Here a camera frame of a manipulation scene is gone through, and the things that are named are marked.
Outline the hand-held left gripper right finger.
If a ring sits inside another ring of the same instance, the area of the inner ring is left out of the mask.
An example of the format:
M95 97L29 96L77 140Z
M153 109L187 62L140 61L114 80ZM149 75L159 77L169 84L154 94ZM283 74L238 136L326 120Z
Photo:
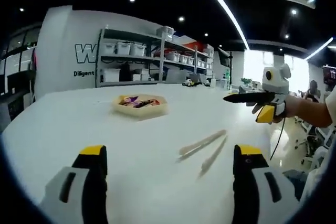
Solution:
M299 206L295 188L260 149L235 145L232 223L286 223Z

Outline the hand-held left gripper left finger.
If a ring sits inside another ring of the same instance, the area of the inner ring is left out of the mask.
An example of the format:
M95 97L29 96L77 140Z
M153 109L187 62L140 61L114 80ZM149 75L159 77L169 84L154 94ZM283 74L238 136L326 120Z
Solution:
M107 149L81 150L45 186L40 209L52 223L107 223Z

